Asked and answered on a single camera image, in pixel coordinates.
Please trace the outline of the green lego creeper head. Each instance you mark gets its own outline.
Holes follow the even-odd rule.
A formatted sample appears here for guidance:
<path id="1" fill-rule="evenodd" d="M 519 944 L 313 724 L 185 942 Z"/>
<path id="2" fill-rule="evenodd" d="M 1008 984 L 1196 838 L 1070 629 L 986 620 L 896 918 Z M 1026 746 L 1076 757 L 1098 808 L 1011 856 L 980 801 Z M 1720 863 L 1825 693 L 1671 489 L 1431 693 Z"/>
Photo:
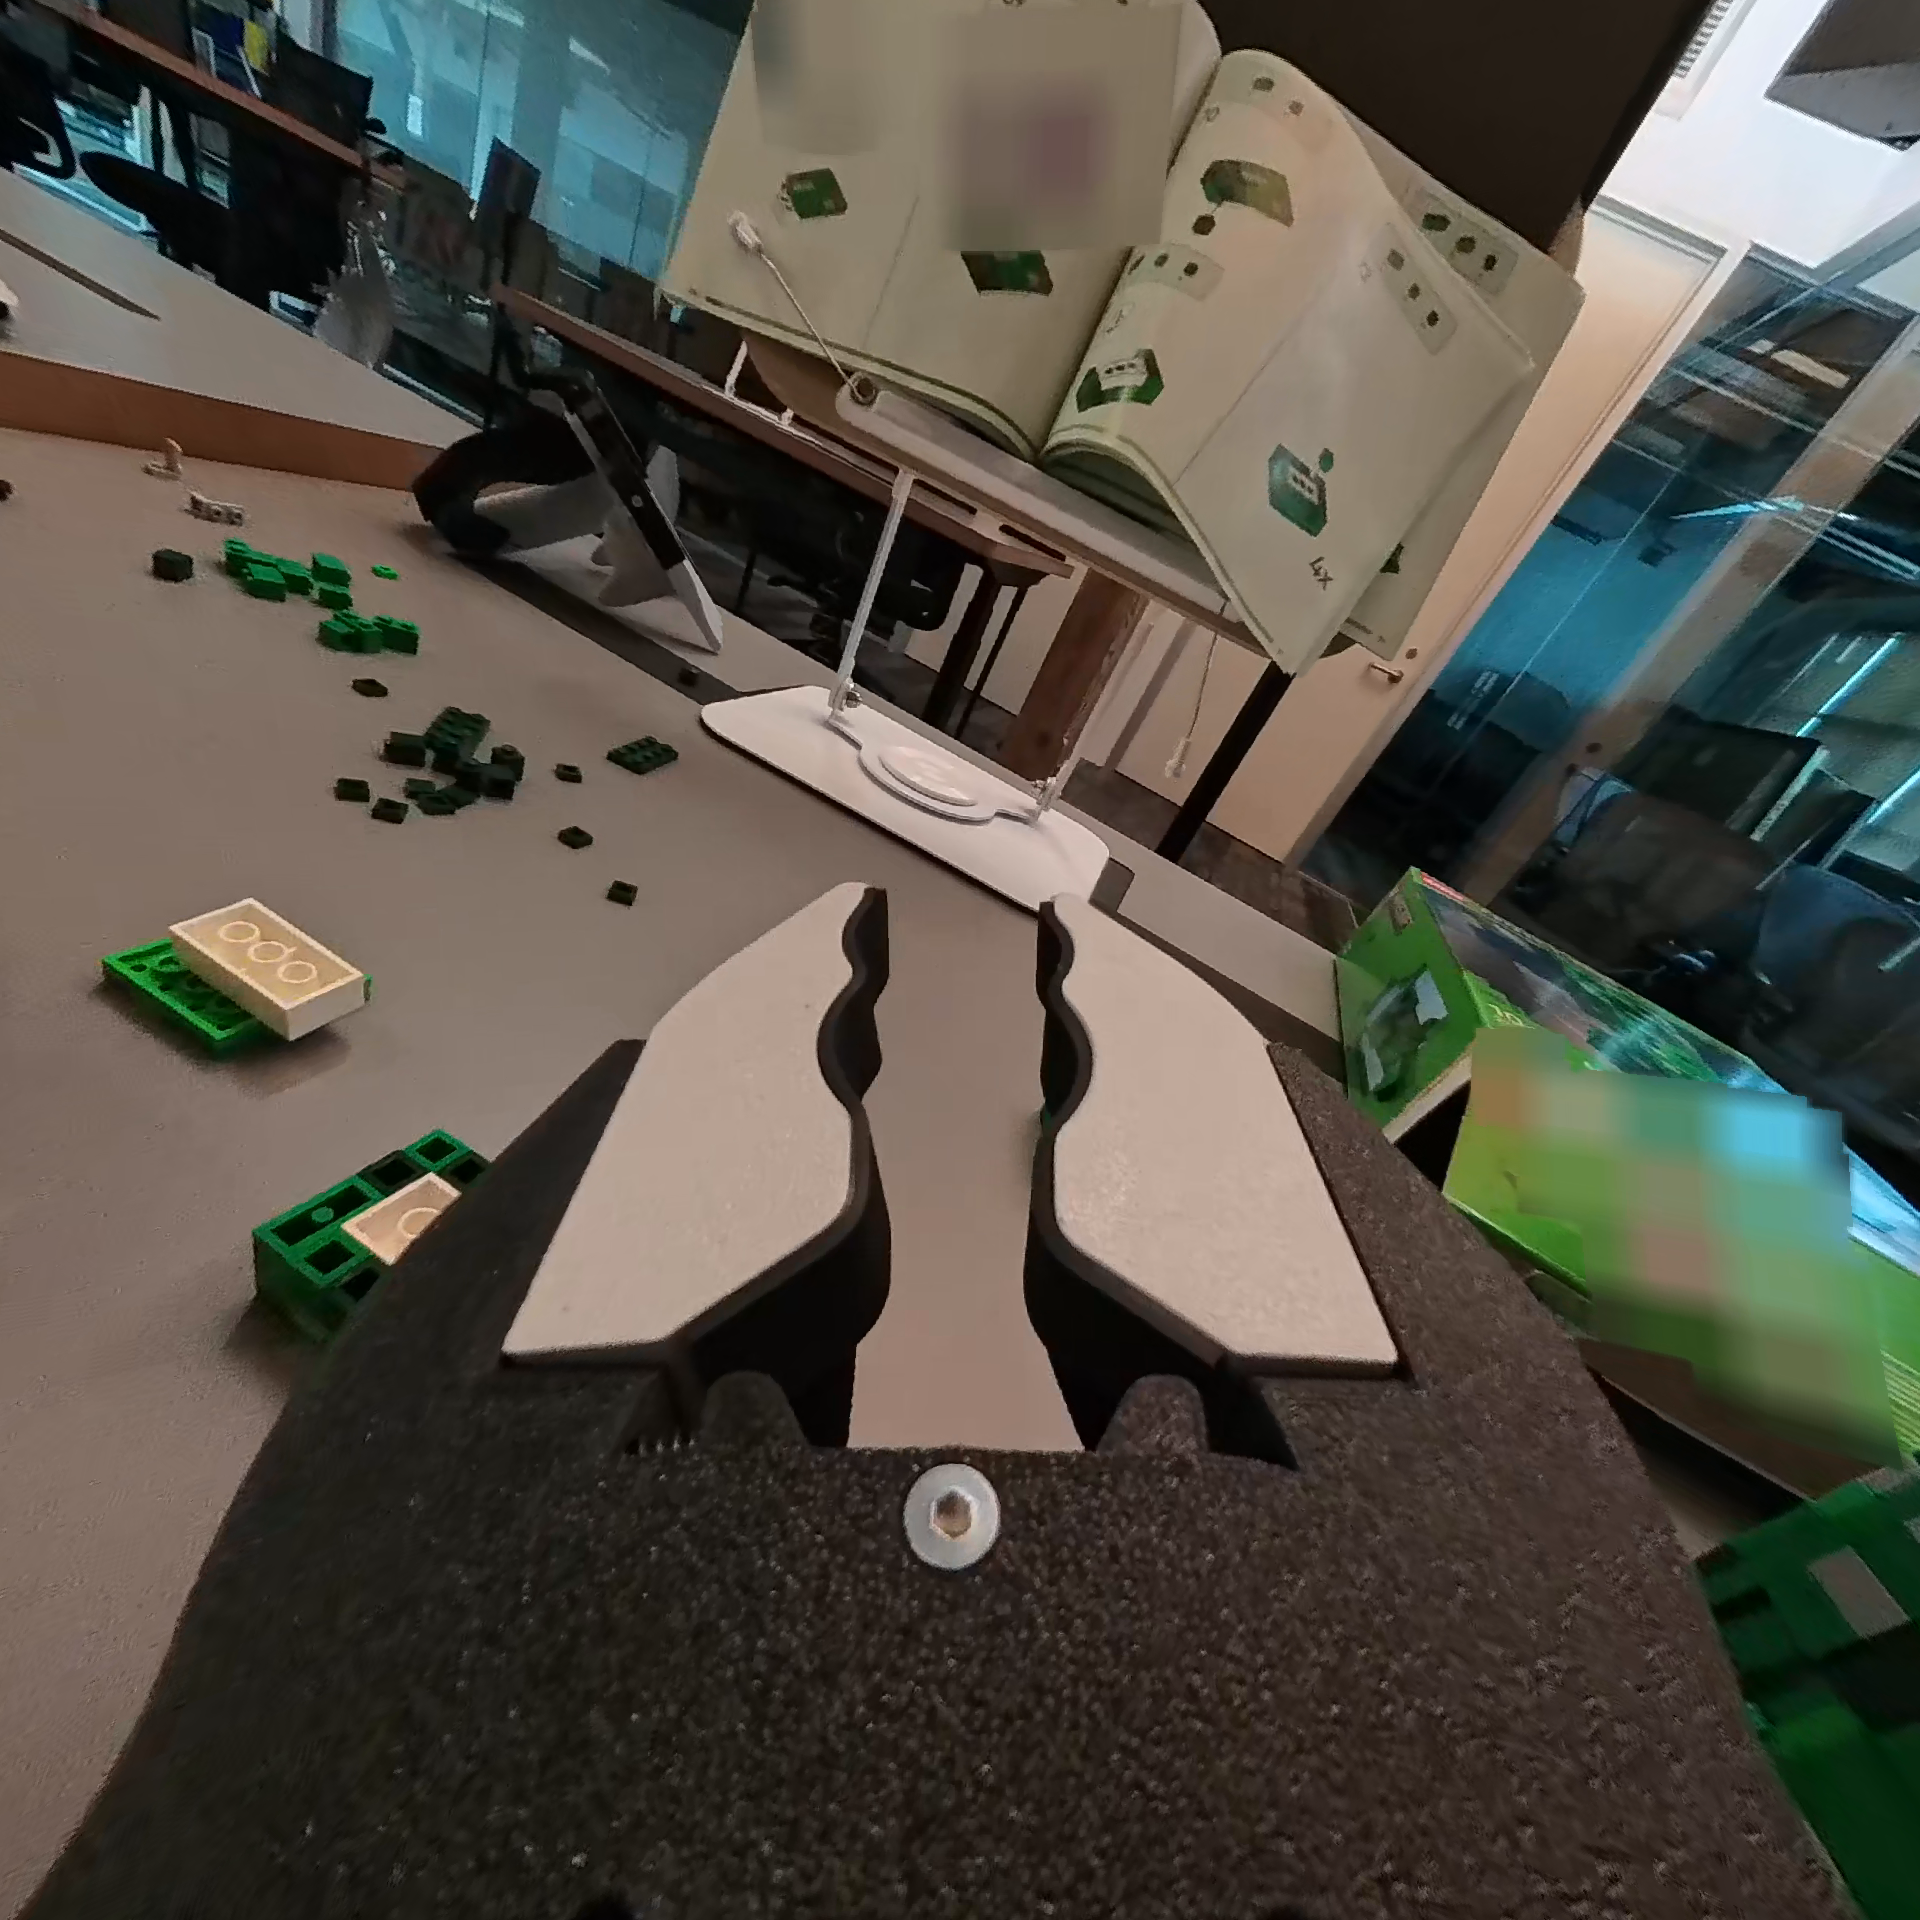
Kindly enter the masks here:
<path id="1" fill-rule="evenodd" d="M 302 1338 L 332 1341 L 487 1167 L 467 1142 L 436 1129 L 264 1219 L 253 1230 L 257 1297 Z"/>

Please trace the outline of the spare hand-held gripper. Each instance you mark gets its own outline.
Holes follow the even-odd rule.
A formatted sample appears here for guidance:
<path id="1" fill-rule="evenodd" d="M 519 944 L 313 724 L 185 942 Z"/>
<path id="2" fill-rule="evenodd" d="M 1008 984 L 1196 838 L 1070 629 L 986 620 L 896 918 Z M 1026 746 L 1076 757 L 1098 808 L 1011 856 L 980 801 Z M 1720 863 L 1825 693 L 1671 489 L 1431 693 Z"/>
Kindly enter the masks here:
<path id="1" fill-rule="evenodd" d="M 511 422 L 442 449 L 411 497 L 447 548 L 469 561 L 526 555 L 564 539 L 596 539 L 607 572 L 599 603 L 641 607 L 673 598 L 691 642 L 711 656 L 724 618 L 674 521 L 678 478 L 663 493 L 596 376 L 552 372 Z"/>

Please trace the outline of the scattered bright green lego pieces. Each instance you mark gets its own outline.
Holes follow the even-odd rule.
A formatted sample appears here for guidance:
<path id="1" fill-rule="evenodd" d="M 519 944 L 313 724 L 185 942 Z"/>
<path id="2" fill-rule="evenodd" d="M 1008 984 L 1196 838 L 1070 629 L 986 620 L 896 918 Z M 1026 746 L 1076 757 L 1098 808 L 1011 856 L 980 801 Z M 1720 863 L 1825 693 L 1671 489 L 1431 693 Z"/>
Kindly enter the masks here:
<path id="1" fill-rule="evenodd" d="M 315 552 L 302 559 L 277 555 L 249 539 L 224 539 L 222 572 L 249 599 L 317 612 L 317 640 L 330 651 L 363 658 L 422 654 L 422 627 L 361 609 L 352 568 L 330 554 Z"/>

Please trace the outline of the opened green lego box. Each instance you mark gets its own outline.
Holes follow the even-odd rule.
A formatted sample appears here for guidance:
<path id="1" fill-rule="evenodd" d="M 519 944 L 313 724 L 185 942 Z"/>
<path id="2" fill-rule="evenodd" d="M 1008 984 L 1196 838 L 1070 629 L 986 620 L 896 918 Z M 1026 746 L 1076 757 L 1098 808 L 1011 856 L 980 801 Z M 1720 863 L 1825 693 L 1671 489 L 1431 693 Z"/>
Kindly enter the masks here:
<path id="1" fill-rule="evenodd" d="M 1916 1453 L 1916 1211 L 1830 1118 L 1720 1094 L 1638 1120 L 1468 1120 L 1447 1200 L 1625 1367 L 1757 1437 Z"/>

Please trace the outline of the scattered dark green lego pieces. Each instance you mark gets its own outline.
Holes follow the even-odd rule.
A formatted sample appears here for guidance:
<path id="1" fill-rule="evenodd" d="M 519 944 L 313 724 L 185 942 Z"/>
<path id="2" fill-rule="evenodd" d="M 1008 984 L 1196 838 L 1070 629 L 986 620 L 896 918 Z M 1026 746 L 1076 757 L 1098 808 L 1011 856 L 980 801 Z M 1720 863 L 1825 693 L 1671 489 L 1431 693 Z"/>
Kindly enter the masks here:
<path id="1" fill-rule="evenodd" d="M 354 653 L 339 656 L 400 662 Z M 378 746 L 378 762 L 405 773 L 400 794 L 381 795 L 368 779 L 339 777 L 330 790 L 332 799 L 385 825 L 403 825 L 412 816 L 454 817 L 467 806 L 504 805 L 519 795 L 526 779 L 526 757 L 498 739 L 491 744 L 489 728 L 482 713 L 449 706 L 425 728 L 392 729 Z"/>

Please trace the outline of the large green lego creeper figure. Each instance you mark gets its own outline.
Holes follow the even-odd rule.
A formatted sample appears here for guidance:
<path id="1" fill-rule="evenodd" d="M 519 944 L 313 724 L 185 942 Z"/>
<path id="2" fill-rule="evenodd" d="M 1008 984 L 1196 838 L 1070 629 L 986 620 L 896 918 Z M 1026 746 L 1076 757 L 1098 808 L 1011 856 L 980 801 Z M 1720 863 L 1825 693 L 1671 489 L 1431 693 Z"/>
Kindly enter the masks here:
<path id="1" fill-rule="evenodd" d="M 1808 1499 L 1693 1563 L 1755 1737 L 1871 1918 L 1918 1915 L 1918 1473 Z"/>

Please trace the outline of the open lego instruction booklet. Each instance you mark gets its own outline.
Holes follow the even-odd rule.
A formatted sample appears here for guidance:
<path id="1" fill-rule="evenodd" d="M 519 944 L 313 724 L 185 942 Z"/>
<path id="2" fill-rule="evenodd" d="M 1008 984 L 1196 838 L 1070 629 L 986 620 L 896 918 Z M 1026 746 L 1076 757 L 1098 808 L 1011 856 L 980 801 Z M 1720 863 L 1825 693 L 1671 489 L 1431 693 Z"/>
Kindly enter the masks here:
<path id="1" fill-rule="evenodd" d="M 1581 306 L 1200 4 L 757 4 L 662 290 L 1193 552 L 1290 675 L 1416 609 Z"/>

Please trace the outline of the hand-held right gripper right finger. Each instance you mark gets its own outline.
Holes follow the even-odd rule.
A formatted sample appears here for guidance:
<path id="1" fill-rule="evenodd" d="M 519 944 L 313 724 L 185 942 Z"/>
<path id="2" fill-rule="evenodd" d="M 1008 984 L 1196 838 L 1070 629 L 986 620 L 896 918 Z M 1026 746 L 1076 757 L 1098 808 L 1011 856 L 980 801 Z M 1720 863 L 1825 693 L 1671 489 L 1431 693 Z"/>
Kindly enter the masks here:
<path id="1" fill-rule="evenodd" d="M 1059 1259 L 1202 1363 L 1387 1378 L 1396 1341 L 1259 1028 L 1090 902 L 1037 931 Z"/>

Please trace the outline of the white brick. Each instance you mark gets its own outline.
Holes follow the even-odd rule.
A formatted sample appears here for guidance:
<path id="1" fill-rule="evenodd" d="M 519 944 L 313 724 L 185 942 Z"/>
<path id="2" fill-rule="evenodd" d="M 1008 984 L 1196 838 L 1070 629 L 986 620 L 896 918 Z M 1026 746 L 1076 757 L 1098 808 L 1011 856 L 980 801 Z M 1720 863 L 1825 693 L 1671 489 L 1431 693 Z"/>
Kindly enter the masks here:
<path id="1" fill-rule="evenodd" d="M 99 960 L 105 986 L 227 1057 L 293 1045 L 372 999 L 372 979 L 262 902 L 231 902 Z"/>

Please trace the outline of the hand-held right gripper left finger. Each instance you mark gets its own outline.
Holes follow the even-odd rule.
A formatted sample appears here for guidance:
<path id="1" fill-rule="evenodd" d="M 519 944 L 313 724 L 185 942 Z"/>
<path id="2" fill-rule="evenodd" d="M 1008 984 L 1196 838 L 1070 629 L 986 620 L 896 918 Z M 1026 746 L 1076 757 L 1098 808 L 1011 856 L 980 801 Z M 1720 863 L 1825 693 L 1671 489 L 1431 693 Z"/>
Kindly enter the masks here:
<path id="1" fill-rule="evenodd" d="M 698 979 L 641 1045 L 498 1345 L 662 1363 L 848 1213 L 858 1092 L 828 1078 L 885 891 L 841 883 Z"/>

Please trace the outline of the book stand with white base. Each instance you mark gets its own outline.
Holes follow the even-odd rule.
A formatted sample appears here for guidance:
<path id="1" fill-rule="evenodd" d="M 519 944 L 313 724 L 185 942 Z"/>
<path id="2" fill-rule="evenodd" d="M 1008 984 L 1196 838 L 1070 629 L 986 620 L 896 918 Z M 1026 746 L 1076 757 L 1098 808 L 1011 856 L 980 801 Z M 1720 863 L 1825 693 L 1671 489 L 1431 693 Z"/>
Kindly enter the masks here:
<path id="1" fill-rule="evenodd" d="M 836 383 L 823 359 L 766 343 L 757 354 L 770 389 L 799 418 L 896 468 L 887 521 L 858 603 L 867 616 L 898 539 L 914 488 L 964 499 L 1002 526 L 1085 563 L 1088 579 L 1129 588 L 1149 603 L 1253 645 L 1206 559 L 1143 528 L 1101 499 L 1076 493 L 924 403 L 867 376 Z M 1077 764 L 1070 753 L 1043 784 L 1006 779 L 958 757 L 949 739 L 916 733 L 876 704 L 854 698 L 850 638 L 828 687 L 793 686 L 707 704 L 705 731 L 795 779 L 993 896 L 1024 911 L 1088 902 L 1109 863 L 1090 828 L 1055 810 Z"/>

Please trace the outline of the black office chair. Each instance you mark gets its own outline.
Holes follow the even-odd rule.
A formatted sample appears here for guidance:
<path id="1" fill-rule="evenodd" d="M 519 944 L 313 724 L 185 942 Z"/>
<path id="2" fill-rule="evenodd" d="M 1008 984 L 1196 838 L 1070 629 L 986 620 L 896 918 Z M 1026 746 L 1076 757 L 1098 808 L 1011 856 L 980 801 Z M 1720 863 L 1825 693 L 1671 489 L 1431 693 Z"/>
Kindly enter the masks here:
<path id="1" fill-rule="evenodd" d="M 759 579 L 738 587 L 735 610 L 812 662 L 837 658 L 878 554 L 885 504 L 760 446 L 738 446 L 716 464 L 748 570 Z M 902 521 L 865 638 L 942 629 L 967 565 L 956 543 Z"/>

